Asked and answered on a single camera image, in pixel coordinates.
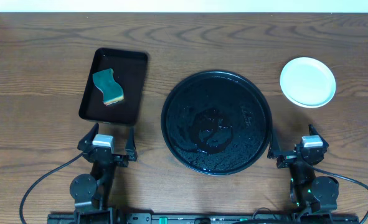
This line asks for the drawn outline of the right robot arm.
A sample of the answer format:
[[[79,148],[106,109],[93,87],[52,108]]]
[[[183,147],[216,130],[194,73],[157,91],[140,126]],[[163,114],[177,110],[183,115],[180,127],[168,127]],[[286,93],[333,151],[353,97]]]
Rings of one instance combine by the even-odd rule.
[[[317,177],[314,169],[324,159],[329,144],[313,125],[308,129],[309,134],[291,151],[281,150],[278,134],[273,130],[267,158],[276,159],[277,168],[290,170],[290,200],[297,205],[292,214],[295,223],[312,223],[318,217],[332,222],[331,211],[337,209],[339,183],[333,177]]]

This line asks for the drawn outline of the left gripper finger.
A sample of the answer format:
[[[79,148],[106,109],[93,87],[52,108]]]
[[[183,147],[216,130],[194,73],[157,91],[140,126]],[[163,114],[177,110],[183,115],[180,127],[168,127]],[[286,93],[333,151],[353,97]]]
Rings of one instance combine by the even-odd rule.
[[[86,149],[92,145],[92,141],[98,134],[99,124],[95,123],[93,128],[78,142],[77,149]]]
[[[131,127],[128,133],[128,138],[125,145],[125,151],[127,153],[136,153],[136,146],[134,143],[134,127]]]

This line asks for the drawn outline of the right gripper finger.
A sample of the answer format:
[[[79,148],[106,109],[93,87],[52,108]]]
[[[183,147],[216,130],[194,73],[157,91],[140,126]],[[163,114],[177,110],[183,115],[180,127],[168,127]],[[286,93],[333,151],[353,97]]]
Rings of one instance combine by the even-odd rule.
[[[317,135],[321,138],[321,141],[323,143],[323,146],[329,146],[328,142],[322,137],[322,135],[320,135],[316,128],[312,125],[312,124],[309,124],[308,125],[308,129],[309,129],[309,135],[310,136],[313,136],[313,135]]]
[[[269,147],[269,153],[278,153],[280,152],[280,144],[278,140],[278,133],[276,129],[272,130],[271,133],[271,143]]]

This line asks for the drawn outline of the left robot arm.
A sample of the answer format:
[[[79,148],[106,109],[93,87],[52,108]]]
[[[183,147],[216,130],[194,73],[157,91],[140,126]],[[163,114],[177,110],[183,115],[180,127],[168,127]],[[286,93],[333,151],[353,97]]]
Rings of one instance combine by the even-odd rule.
[[[73,222],[84,223],[126,223],[118,209],[108,206],[108,198],[117,167],[128,167],[136,161],[138,154],[134,144],[134,129],[131,128],[125,146],[126,153],[116,154],[113,136],[98,133],[99,124],[78,142],[82,157],[92,164],[89,174],[81,174],[70,184],[70,194],[75,201]]]

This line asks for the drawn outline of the light blue plate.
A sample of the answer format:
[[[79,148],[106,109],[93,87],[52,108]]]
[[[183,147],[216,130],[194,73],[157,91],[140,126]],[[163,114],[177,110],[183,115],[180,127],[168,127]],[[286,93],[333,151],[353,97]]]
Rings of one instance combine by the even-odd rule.
[[[280,74],[283,94],[304,108],[319,108],[328,104],[336,92],[336,79],[324,63],[310,57],[290,60]]]

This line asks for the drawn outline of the green yellow sponge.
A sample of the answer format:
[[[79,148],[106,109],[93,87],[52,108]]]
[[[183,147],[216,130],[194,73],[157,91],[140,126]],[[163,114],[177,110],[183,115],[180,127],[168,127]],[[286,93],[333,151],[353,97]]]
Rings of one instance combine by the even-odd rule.
[[[124,100],[124,91],[113,77],[113,69],[109,68],[92,75],[94,85],[103,94],[103,104],[106,106],[119,103]]]

